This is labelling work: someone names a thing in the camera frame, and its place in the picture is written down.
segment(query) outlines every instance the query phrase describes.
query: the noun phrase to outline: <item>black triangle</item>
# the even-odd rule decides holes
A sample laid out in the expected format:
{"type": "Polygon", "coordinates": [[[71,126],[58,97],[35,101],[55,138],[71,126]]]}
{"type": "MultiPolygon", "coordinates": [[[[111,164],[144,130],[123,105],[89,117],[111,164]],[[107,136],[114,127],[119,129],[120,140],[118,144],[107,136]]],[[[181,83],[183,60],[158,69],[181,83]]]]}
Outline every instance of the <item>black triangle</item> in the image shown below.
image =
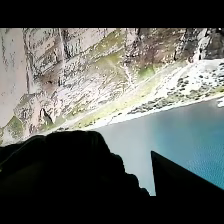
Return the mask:
{"type": "Polygon", "coordinates": [[[177,165],[169,159],[151,151],[156,195],[224,195],[224,191],[177,165]]]}

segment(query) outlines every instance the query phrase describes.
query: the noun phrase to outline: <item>lake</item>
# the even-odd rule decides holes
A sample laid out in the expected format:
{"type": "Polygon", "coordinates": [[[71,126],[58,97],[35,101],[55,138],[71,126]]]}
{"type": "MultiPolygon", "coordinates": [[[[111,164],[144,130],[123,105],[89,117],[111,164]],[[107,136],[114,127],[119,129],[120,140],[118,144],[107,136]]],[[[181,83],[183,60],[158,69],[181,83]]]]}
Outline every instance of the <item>lake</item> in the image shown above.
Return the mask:
{"type": "Polygon", "coordinates": [[[224,107],[201,102],[95,129],[155,195],[151,150],[224,189],[224,107]]]}

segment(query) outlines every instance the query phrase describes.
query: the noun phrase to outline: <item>cliff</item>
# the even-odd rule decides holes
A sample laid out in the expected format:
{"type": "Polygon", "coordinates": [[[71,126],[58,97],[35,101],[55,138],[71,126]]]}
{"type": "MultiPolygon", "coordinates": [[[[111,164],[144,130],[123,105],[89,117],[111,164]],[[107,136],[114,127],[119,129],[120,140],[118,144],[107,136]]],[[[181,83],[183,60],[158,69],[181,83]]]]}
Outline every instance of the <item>cliff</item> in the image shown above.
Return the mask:
{"type": "Polygon", "coordinates": [[[0,36],[2,144],[68,121],[88,126],[137,102],[105,107],[142,83],[145,96],[186,61],[224,54],[223,28],[4,28],[0,36]]]}

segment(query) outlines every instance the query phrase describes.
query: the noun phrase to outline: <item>mountainside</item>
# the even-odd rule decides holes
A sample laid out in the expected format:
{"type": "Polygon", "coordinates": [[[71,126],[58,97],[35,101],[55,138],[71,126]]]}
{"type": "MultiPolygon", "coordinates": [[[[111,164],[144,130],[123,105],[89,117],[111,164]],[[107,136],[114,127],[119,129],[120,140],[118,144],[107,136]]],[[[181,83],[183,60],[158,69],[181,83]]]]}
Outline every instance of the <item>mountainside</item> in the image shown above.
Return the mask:
{"type": "Polygon", "coordinates": [[[127,108],[129,114],[149,111],[223,92],[223,33],[223,28],[2,28],[0,143],[62,124],[84,128],[127,108]]]}

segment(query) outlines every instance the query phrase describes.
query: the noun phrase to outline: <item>water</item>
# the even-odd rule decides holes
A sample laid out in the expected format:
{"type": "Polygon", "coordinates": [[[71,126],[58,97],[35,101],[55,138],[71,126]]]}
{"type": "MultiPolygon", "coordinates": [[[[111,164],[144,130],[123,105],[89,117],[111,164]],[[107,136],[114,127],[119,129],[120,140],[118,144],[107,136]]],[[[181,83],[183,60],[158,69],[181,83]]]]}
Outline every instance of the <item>water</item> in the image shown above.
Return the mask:
{"type": "Polygon", "coordinates": [[[155,195],[151,150],[224,189],[224,108],[216,100],[96,129],[155,195]]]}

